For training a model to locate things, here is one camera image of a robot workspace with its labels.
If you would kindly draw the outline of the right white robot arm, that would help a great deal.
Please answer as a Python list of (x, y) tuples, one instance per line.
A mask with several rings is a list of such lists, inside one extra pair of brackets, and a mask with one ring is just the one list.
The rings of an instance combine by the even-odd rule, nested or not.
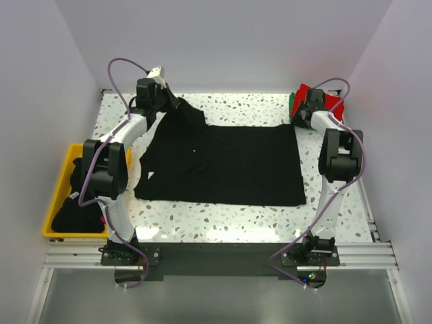
[(363, 133), (342, 121), (343, 100), (325, 94), (322, 89), (301, 84), (290, 109), (293, 125), (318, 132), (323, 142), (318, 159), (322, 176), (321, 195), (311, 229), (301, 243), (289, 251), (291, 258), (316, 265), (330, 257), (335, 248), (338, 214), (348, 185), (362, 170)]

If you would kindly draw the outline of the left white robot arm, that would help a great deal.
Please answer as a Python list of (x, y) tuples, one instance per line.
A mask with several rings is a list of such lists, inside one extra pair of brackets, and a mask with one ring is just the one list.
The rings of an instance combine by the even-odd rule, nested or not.
[(97, 203), (103, 213), (108, 241), (120, 244), (116, 257), (134, 264), (140, 249), (131, 243), (135, 229), (128, 216), (124, 192), (128, 185), (126, 151), (149, 130), (158, 112), (179, 105), (161, 76), (147, 76), (136, 84), (136, 106), (129, 108), (120, 123), (99, 140), (86, 140), (82, 149), (82, 189), (79, 205)]

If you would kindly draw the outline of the black t shirt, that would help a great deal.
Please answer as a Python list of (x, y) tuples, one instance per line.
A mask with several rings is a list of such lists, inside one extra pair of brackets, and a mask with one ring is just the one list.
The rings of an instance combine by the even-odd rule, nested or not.
[(134, 196), (141, 200), (306, 204), (293, 125), (210, 126), (185, 99), (159, 122), (140, 168)]

